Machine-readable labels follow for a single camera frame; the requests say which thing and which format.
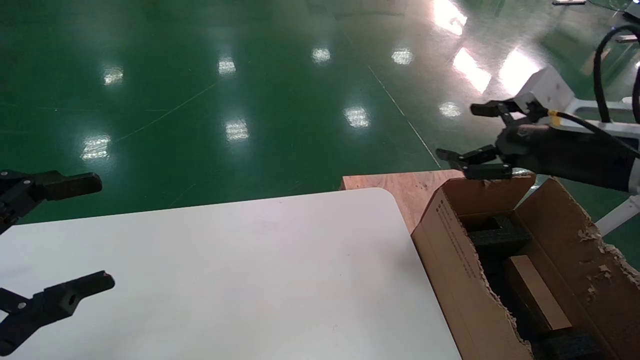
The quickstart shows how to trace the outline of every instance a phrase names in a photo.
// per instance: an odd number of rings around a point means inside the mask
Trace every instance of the cardboard box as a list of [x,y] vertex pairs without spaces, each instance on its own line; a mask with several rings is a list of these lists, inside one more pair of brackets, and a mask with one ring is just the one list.
[[532,235],[518,254],[531,259],[573,328],[589,332],[608,359],[640,359],[640,274],[602,241],[556,180],[516,208],[534,180],[448,180],[412,234],[462,358],[532,359],[530,344],[518,335],[519,320],[490,288],[465,230],[507,214]]

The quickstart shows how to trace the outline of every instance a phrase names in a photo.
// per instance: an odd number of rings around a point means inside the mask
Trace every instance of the green epoxy floor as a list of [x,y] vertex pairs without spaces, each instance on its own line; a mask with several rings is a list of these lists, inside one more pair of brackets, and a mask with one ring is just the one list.
[[[471,150],[502,127],[471,116],[471,102],[514,95],[547,63],[593,98],[591,55],[623,21],[590,4],[550,3],[6,0],[0,167],[104,181],[101,193],[46,204],[25,222],[438,170],[437,147]],[[611,46],[609,99],[630,96],[636,52]],[[565,183],[595,219],[626,198]],[[636,218],[607,237],[636,267],[638,230]]]

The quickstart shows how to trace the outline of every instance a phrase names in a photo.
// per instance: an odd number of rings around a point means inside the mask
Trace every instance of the wooden board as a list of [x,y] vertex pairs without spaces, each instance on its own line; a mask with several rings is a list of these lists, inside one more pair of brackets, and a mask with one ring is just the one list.
[[409,233],[420,222],[433,192],[446,180],[463,177],[458,170],[400,172],[396,174],[355,175],[342,177],[342,189],[383,188],[390,192],[400,208]]

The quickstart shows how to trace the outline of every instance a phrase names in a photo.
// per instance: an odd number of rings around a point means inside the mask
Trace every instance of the white table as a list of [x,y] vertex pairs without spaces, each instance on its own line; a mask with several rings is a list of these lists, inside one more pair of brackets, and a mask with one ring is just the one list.
[[98,270],[115,288],[9,359],[460,359],[382,189],[19,225],[0,237],[0,286],[21,295]]

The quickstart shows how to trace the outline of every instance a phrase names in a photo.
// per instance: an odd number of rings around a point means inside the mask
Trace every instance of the floor line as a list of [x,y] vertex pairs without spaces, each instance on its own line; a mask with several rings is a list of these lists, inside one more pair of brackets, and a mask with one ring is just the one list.
[[153,120],[152,122],[148,123],[147,125],[144,125],[143,127],[139,128],[139,129],[135,130],[134,132],[129,133],[128,135],[125,135],[125,136],[123,136],[123,137],[121,137],[121,138],[119,138],[119,139],[117,139],[117,140],[114,140],[114,141],[113,141],[113,143],[117,143],[117,142],[119,142],[120,140],[124,140],[124,139],[126,139],[126,138],[130,137],[131,135],[136,134],[136,133],[139,133],[140,131],[142,131],[142,130],[144,130],[144,129],[148,128],[149,126],[151,126],[151,125],[155,124],[156,122],[159,122],[160,120],[162,120],[163,118],[167,117],[168,115],[170,115],[170,114],[171,114],[171,113],[173,113],[174,111],[178,110],[179,108],[183,107],[183,106],[184,106],[184,105],[186,105],[188,102],[190,102],[190,101],[192,101],[193,99],[195,99],[196,97],[198,97],[198,96],[200,96],[200,95],[204,94],[207,90],[209,90],[210,88],[214,87],[217,83],[218,83],[218,82],[215,82],[215,83],[213,83],[213,84],[211,84],[211,85],[207,86],[207,88],[205,88],[205,89],[204,89],[204,90],[202,90],[201,92],[198,92],[197,94],[195,94],[194,96],[192,96],[191,98],[189,98],[187,101],[183,102],[182,104],[180,104],[180,105],[178,105],[178,106],[174,107],[173,109],[171,109],[170,111],[166,112],[165,114],[163,114],[163,115],[162,115],[162,116],[160,116],[159,118],[157,118],[157,119]]
[[172,201],[172,203],[171,203],[171,204],[169,204],[169,207],[173,206],[173,205],[174,205],[178,200],[180,200],[180,199],[182,198],[182,196],[183,196],[184,194],[186,194],[186,193],[187,193],[189,190],[191,190],[191,189],[192,189],[192,187],[194,187],[194,186],[196,186],[196,184],[193,184],[193,185],[189,186],[189,187],[187,188],[187,190],[184,190],[184,191],[182,192],[182,194],[178,195],[178,197],[177,197],[177,198],[175,198],[175,200],[174,200],[174,201]]
[[356,52],[356,54],[358,54],[358,57],[360,57],[360,61],[364,62],[365,65],[367,66],[367,68],[369,69],[369,71],[371,72],[371,75],[373,75],[373,77],[378,81],[378,83],[380,84],[380,86],[382,86],[382,89],[385,91],[385,93],[387,94],[387,96],[389,96],[389,99],[391,99],[391,101],[394,103],[394,105],[396,106],[396,109],[398,109],[398,111],[400,111],[400,114],[404,117],[404,119],[407,121],[407,123],[409,124],[409,126],[411,127],[411,129],[413,130],[413,133],[415,134],[415,136],[418,136],[418,139],[420,139],[420,142],[423,144],[424,148],[427,149],[427,151],[429,152],[429,155],[431,155],[431,158],[433,159],[433,161],[435,161],[436,165],[438,165],[438,168],[442,169],[442,165],[440,164],[440,162],[438,161],[438,159],[433,155],[433,152],[431,152],[431,149],[427,146],[427,143],[424,142],[424,139],[422,139],[422,137],[420,136],[420,134],[418,134],[418,131],[415,129],[415,127],[413,126],[413,124],[411,123],[411,120],[409,120],[409,118],[404,114],[404,111],[402,111],[402,109],[400,108],[400,106],[398,106],[398,103],[396,102],[396,100],[391,96],[391,94],[389,93],[389,91],[387,90],[387,88],[385,87],[385,85],[382,83],[382,81],[380,81],[380,78],[378,78],[378,76],[376,75],[376,73],[373,71],[373,69],[371,68],[371,66],[369,66],[369,64],[364,60],[364,57],[360,54],[360,52],[358,51],[358,49],[356,48],[355,44],[353,43],[353,41],[351,40],[351,37],[341,28],[340,31],[342,32],[342,34],[347,38],[347,40],[349,40],[349,44],[351,44],[351,47],[353,48],[353,50]]
[[101,111],[100,109],[75,109],[75,108],[47,108],[44,106],[36,106],[35,109],[39,110],[54,110],[54,111]]

